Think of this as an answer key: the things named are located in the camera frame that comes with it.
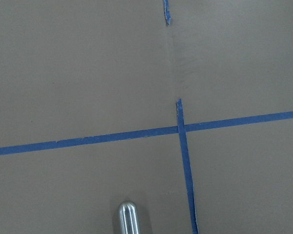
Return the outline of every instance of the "concrete floor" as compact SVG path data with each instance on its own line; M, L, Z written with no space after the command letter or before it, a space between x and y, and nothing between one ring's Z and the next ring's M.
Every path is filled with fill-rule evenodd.
M293 111L293 0L0 0L0 147ZM201 234L293 234L293 120L188 133ZM0 156L0 234L191 233L177 135Z

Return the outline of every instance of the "rounded metal tip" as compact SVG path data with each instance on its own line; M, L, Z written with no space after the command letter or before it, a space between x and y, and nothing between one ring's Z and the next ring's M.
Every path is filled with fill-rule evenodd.
M122 234L140 234L139 220L136 205L125 201L118 208Z

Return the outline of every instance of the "gray surface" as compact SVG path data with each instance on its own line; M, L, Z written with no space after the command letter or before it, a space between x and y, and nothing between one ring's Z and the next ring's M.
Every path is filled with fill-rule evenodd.
M188 133L201 234L293 234L293 120Z
M163 4L0 0L0 146L175 124Z
M178 135L0 156L0 234L118 234L128 199L142 233L191 233Z
M170 0L186 122L293 110L293 0Z
M0 0L0 147L293 110L293 0L169 1ZM293 233L293 120L188 138L202 234ZM0 156L0 233L191 233L185 191L177 136Z

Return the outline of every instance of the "blue painter's tape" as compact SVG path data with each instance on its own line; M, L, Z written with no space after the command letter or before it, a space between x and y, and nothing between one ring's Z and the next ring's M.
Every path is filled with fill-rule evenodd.
M170 20L171 20L171 16L170 16L170 12L169 12L169 2L168 2L168 0L163 0L163 2L164 2L165 21L166 21L166 24L169 25Z
M154 136L161 136L161 135L168 135L168 134L175 134L175 133L178 133L177 126L139 130L139 131L133 131L133 132L114 133L114 134L100 135L100 136L88 136L83 138L74 138L74 139L67 139L67 140L60 140L60 141L48 141L48 142L41 142L41 143L34 143L34 144L27 144L27 145L8 146L8 147L0 148L0 155L57 149L57 148L71 147L71 146L77 146L77 145L87 145L87 144L135 139L135 138L142 138L142 137L154 137Z
M181 99L177 101L177 124L178 124L178 133L179 133L182 161L184 165L184 173L186 178L186 187L187 187L187 194L188 194L188 203L189 203L189 209L190 209L192 232L193 234L199 234L199 229L198 229L197 219L196 219L196 211L195 211L193 179L192 179L190 158L189 158L189 152L188 152L187 135L186 135L186 129L184 124L184 112L183 112Z
M293 118L293 111L261 115L261 116L232 118L232 119L218 120L218 121L212 121L212 122L193 123L193 124L185 125L185 129L186 129L186 132L192 132L192 131L200 131L200 130L213 129L213 128L224 128L224 127L244 125L244 124L270 122L270 121L284 120L284 119L290 119L290 118Z
M224 128L224 127L230 127L230 126L269 122L269 121L284 120L284 119L291 119L291 118L293 118L293 111L261 115L261 116L232 118L232 119L218 120L218 121L212 121L212 122L187 124L185 125L185 131L192 132L192 131L200 131L200 130L213 129L213 128ZM1 147L0 155L57 149L57 148L64 148L64 147L71 147L71 146L78 146L78 145L96 144L96 143L102 143L102 142L135 139L135 138L142 138L142 137L154 137L154 136L176 134L176 133L178 133L178 127L172 126L172 127L165 127L165 128L155 128L155 129L115 133L115 134L100 135L100 136L88 136L83 138L74 138L74 139L67 139L67 140L60 140L60 141L48 141L48 142L41 142L41 143L34 143L34 144Z

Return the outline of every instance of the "metal rod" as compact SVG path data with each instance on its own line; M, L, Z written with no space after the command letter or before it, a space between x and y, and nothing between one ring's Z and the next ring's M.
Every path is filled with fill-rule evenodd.
M125 201L120 204L118 213L122 234L140 234L137 207L133 202Z

